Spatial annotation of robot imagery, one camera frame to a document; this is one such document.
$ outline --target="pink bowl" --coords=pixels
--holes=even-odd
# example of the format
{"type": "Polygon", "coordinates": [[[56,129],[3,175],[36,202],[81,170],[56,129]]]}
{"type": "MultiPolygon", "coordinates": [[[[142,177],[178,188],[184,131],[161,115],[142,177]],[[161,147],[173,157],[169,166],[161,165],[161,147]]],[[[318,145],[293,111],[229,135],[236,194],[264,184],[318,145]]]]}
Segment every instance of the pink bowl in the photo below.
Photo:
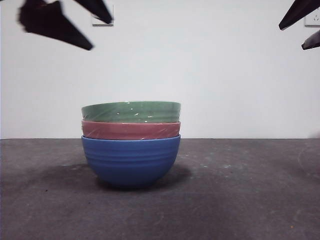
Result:
{"type": "Polygon", "coordinates": [[[82,120],[86,138],[104,140],[166,139],[179,135],[180,122],[127,123],[82,120]]]}

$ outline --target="blue bowl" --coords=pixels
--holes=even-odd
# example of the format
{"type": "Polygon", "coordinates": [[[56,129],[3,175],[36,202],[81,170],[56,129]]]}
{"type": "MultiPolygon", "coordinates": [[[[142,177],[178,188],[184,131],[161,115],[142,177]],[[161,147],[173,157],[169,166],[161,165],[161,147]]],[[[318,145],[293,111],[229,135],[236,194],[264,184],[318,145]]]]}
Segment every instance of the blue bowl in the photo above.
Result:
{"type": "Polygon", "coordinates": [[[81,138],[91,169],[101,180],[118,188],[154,184],[174,164],[180,143],[180,135],[150,140],[81,138]]]}

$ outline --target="table surface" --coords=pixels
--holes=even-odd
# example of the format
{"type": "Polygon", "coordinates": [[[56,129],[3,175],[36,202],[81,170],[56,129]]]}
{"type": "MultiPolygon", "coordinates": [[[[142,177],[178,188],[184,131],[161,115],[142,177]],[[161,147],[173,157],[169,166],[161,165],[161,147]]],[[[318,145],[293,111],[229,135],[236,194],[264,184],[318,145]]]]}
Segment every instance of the table surface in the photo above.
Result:
{"type": "Polygon", "coordinates": [[[119,190],[80,139],[1,140],[2,240],[320,240],[320,139],[182,139],[154,186],[119,190]]]}

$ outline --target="bowl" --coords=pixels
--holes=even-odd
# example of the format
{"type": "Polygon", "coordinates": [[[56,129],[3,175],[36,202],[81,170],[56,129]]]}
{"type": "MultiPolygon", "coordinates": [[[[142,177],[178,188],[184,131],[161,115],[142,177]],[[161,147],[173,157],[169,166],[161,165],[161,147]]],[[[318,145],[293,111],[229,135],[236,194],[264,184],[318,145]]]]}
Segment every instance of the bowl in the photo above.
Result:
{"type": "Polygon", "coordinates": [[[170,101],[125,101],[85,106],[83,120],[108,123],[176,123],[180,103],[170,101]]]}
{"type": "Polygon", "coordinates": [[[148,140],[173,138],[179,135],[180,122],[122,123],[82,120],[86,138],[105,140],[148,140]]]}
{"type": "Polygon", "coordinates": [[[163,177],[174,164],[180,135],[150,140],[103,140],[82,136],[90,168],[117,188],[144,188],[163,177]]]}

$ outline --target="electrical outlet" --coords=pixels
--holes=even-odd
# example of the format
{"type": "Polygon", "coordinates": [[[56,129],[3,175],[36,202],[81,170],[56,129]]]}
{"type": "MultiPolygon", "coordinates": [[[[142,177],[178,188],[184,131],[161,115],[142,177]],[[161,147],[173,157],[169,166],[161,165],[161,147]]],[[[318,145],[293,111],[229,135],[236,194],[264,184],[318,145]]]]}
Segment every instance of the electrical outlet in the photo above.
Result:
{"type": "Polygon", "coordinates": [[[319,26],[320,27],[320,7],[305,16],[304,25],[307,27],[319,26]]]}
{"type": "Polygon", "coordinates": [[[105,6],[107,7],[111,17],[112,17],[112,22],[107,24],[101,20],[99,20],[99,18],[97,16],[95,16],[94,14],[91,14],[91,24],[92,27],[113,27],[114,26],[114,22],[115,22],[115,5],[108,1],[104,3],[105,6]]]}

